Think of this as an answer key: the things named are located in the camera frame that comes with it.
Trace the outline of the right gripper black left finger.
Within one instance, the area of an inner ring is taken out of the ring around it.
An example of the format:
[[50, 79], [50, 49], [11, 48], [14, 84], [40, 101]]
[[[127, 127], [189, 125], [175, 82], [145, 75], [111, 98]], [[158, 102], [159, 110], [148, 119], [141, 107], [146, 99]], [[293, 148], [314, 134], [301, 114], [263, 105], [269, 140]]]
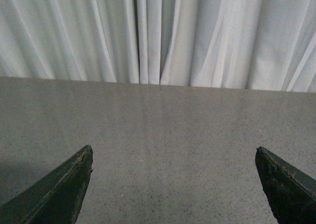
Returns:
[[74, 224], [89, 185], [93, 150], [84, 146], [0, 207], [2, 224]]

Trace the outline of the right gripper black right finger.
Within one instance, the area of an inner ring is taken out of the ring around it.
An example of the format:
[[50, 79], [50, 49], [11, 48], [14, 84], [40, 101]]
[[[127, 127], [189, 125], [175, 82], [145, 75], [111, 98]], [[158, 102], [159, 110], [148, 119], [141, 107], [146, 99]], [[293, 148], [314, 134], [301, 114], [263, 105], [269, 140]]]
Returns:
[[316, 180], [264, 147], [255, 164], [269, 206], [279, 224], [316, 222]]

